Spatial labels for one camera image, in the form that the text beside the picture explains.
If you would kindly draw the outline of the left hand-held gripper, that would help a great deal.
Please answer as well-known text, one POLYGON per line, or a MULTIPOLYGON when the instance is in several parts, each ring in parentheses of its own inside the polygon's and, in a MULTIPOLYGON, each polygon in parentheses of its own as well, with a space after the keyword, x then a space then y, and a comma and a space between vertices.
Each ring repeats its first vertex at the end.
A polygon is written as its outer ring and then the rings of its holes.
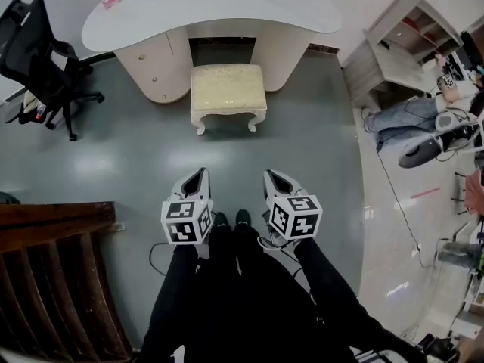
POLYGON ((163 201, 161 225, 170 245, 202 245, 208 241, 213 227, 213 201, 182 197, 210 197, 210 178, 207 168, 178 180, 173 195, 163 201))

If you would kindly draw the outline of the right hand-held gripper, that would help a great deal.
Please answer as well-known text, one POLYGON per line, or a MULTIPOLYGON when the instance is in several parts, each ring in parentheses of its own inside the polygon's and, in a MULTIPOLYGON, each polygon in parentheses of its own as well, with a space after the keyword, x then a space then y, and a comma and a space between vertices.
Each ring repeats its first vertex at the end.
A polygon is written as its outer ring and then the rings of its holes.
POLYGON ((266 205, 263 215, 268 226, 270 241, 276 247, 315 237, 323 215, 323 209, 315 195, 297 194, 301 184, 279 171, 263 172, 266 205))

